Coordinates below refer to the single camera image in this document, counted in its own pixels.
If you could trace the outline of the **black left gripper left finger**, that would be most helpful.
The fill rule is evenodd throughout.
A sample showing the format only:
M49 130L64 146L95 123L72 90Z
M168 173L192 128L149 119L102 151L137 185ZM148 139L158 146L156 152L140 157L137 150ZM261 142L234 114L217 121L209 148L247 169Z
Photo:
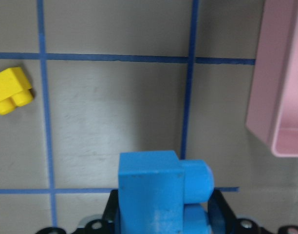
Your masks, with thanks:
M106 208L102 215L103 228L105 228L107 234L119 234L120 233L120 209L118 190L112 190L110 192Z

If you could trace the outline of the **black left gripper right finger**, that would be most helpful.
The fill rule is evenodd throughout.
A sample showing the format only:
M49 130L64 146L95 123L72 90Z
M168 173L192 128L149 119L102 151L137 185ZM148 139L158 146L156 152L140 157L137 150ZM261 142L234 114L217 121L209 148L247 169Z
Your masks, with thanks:
M238 234L238 220L220 190L214 189L208 203L209 224L214 234Z

